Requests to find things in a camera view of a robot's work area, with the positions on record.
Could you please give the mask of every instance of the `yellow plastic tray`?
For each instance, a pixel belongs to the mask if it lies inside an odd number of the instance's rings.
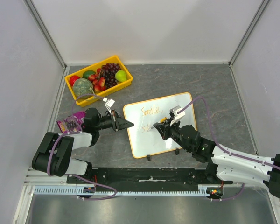
[[[98,92],[98,93],[96,93],[96,95],[98,95],[98,96],[100,96],[100,97],[106,97],[106,96],[110,95],[111,93],[114,93],[114,92],[116,92],[116,91],[118,91],[118,90],[121,90],[121,89],[123,89],[123,88],[125,88],[125,87],[127,87],[128,85],[131,84],[131,82],[132,82],[132,80],[133,80],[133,77],[131,76],[131,74],[129,73],[129,71],[126,69],[126,67],[123,65],[123,63],[121,62],[121,60],[120,60],[116,55],[114,55],[114,56],[109,57],[109,58],[107,58],[107,59],[105,59],[105,60],[103,60],[103,61],[101,61],[101,62],[99,62],[99,63],[96,63],[96,64],[93,64],[93,65],[91,65],[91,66],[88,66],[88,67],[86,67],[86,68],[84,68],[84,69],[82,69],[82,70],[76,71],[76,72],[74,72],[74,73],[72,73],[72,74],[70,74],[70,75],[68,75],[68,76],[65,77],[66,84],[67,84],[67,86],[69,87],[70,92],[71,92],[71,94],[72,94],[72,96],[73,96],[73,98],[74,98],[75,100],[77,99],[77,97],[75,96],[75,94],[74,94],[74,92],[73,92],[73,89],[72,89],[72,87],[70,86],[70,77],[72,77],[72,76],[79,76],[79,77],[82,77],[82,76],[83,76],[83,73],[84,73],[85,71],[87,71],[87,70],[96,71],[97,69],[100,69],[100,68],[102,67],[102,65],[105,65],[105,64],[107,64],[107,63],[119,63],[120,68],[126,72],[126,78],[127,78],[127,80],[124,81],[123,83],[117,84],[116,86],[114,86],[114,87],[112,87],[112,88],[110,88],[110,89],[107,89],[107,90],[105,90],[105,91]],[[97,100],[98,100],[98,99],[95,98],[95,97],[89,97],[89,98],[87,98],[87,99],[78,99],[78,100],[76,101],[76,104],[77,104],[78,106],[85,107],[85,106],[87,106],[87,105],[89,105],[89,104],[92,104],[93,102],[95,102],[95,101],[97,101]]]

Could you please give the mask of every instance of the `green melon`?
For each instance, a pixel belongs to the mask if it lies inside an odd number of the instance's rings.
[[[87,70],[83,73],[82,78],[88,78],[88,76],[95,74],[96,72],[93,70]]]
[[[82,96],[84,94],[94,94],[91,81],[85,78],[80,78],[75,81],[73,85],[73,91],[76,97]]]

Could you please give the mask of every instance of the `orange border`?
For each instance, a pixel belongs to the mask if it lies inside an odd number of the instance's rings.
[[[130,105],[133,105],[133,104],[138,104],[138,103],[143,103],[143,102],[147,102],[147,101],[152,101],[152,100],[156,100],[156,99],[163,99],[163,98],[167,98],[167,97],[173,97],[173,96],[178,96],[178,95],[182,95],[182,94],[189,94],[190,95],[190,98],[191,98],[191,101],[192,101],[192,95],[189,93],[189,92],[183,92],[183,93],[179,93],[179,94],[175,94],[175,95],[170,95],[170,96],[165,96],[165,97],[160,97],[160,98],[155,98],[155,99],[148,99],[148,100],[144,100],[144,101],[140,101],[140,102],[136,102],[136,103],[132,103],[132,104],[127,104],[123,107],[123,114],[125,116],[125,119],[126,119],[126,113],[125,113],[125,107],[126,106],[130,106]],[[195,129],[197,130],[197,124],[196,124],[196,118],[195,118],[195,113],[194,113],[194,106],[192,107],[192,110],[193,110],[193,115],[194,115],[194,122],[195,122]],[[136,159],[140,159],[140,158],[144,158],[144,157],[147,157],[147,156],[140,156],[140,157],[137,157],[134,155],[134,152],[133,152],[133,147],[132,147],[132,144],[131,144],[131,138],[130,138],[130,132],[129,132],[129,129],[127,129],[127,134],[129,136],[129,141],[130,141],[130,146],[131,146],[131,150],[132,150],[132,155],[134,158]],[[174,151],[175,149],[170,149],[170,150],[167,150],[167,151],[164,151],[164,152],[160,152],[160,153],[154,153],[154,154],[151,154],[151,155],[157,155],[157,154],[161,154],[161,153],[166,153],[166,152],[171,152],[171,151]]]

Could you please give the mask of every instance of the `snack package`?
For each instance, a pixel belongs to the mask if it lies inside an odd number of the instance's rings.
[[[85,112],[79,111],[73,113],[73,116],[69,116],[65,118],[63,121],[57,121],[57,125],[62,133],[66,132],[78,132],[80,131],[79,126],[75,123],[76,122],[81,125],[84,123]]]

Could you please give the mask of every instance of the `gray tabletop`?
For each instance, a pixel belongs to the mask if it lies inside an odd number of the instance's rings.
[[[70,73],[85,66],[71,66]],[[232,149],[254,153],[251,138],[240,106],[238,95],[227,64],[176,64],[176,65],[127,65],[133,76],[132,84],[110,95],[115,100],[113,108],[123,114],[126,104],[159,98],[182,92],[192,97],[204,96],[211,109],[213,129],[218,141]],[[57,120],[70,116],[73,97],[65,87]],[[74,107],[74,112],[96,107],[102,114],[106,109],[102,102],[87,107]],[[201,136],[211,139],[204,103],[194,103],[197,130]],[[55,131],[60,133],[57,125]],[[132,156],[127,130],[100,132],[96,145],[73,151],[73,158],[89,161],[94,167],[196,167],[201,164],[191,154],[180,150],[135,159]]]

